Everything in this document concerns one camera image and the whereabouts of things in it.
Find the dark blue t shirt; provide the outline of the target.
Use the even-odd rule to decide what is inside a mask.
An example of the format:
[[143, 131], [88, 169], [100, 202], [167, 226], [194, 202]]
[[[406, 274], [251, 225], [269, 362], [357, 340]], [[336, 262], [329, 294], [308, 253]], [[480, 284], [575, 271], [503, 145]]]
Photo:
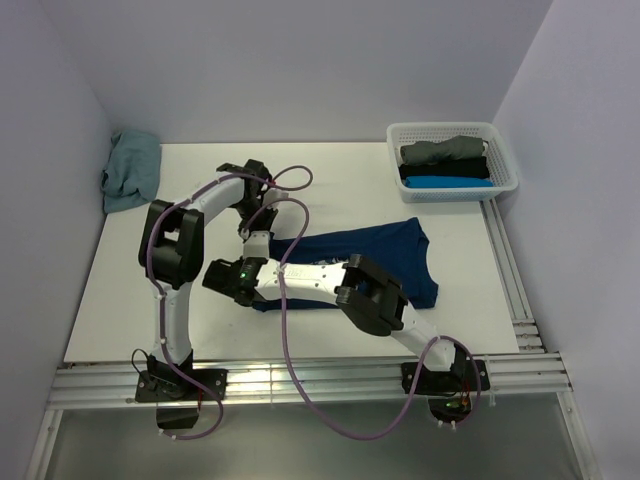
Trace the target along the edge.
[[344, 263], [361, 254], [400, 280], [416, 309], [436, 305], [438, 284], [427, 266], [429, 240], [415, 217], [405, 221], [355, 230], [303, 237], [289, 260], [295, 264]]

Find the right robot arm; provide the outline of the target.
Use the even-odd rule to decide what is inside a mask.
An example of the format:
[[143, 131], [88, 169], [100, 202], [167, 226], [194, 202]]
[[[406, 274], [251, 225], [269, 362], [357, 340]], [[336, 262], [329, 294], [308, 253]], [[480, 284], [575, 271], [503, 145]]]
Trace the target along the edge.
[[417, 312], [398, 279], [362, 255], [326, 265], [258, 257], [216, 260], [208, 267], [203, 286], [244, 307], [276, 300], [285, 300], [287, 306], [295, 300], [335, 306], [359, 331], [391, 337], [417, 356], [432, 343], [421, 371], [432, 382], [433, 392], [458, 390], [467, 377], [462, 348]]

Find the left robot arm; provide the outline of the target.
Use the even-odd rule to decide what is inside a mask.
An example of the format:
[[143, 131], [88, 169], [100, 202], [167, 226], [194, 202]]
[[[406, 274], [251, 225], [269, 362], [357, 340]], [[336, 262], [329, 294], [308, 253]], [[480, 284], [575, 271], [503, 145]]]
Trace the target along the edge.
[[240, 237], [246, 241], [257, 235], [260, 254], [266, 257], [266, 233], [277, 210], [264, 204], [274, 192], [267, 167], [250, 159], [243, 166], [223, 164], [210, 184], [181, 202], [155, 200], [149, 206], [139, 249], [158, 314], [148, 383], [172, 399], [183, 399], [196, 388], [189, 301], [204, 263], [205, 227], [225, 209], [234, 209], [240, 216]]

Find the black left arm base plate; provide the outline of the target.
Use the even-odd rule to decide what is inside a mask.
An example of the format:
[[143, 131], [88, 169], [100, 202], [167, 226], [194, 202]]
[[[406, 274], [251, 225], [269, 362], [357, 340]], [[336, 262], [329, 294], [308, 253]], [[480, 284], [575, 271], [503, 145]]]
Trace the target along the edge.
[[156, 406], [159, 428], [178, 431], [195, 426], [205, 399], [210, 400], [211, 397], [172, 371], [167, 379], [143, 371], [134, 396], [138, 404]]

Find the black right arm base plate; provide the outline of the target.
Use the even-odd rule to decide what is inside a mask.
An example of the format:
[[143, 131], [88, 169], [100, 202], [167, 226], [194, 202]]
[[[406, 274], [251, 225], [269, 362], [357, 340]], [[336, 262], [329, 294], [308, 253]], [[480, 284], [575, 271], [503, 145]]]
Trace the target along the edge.
[[428, 398], [429, 410], [438, 421], [458, 423], [471, 413], [477, 391], [490, 388], [485, 362], [462, 354], [449, 371], [430, 371], [422, 365], [415, 394]]

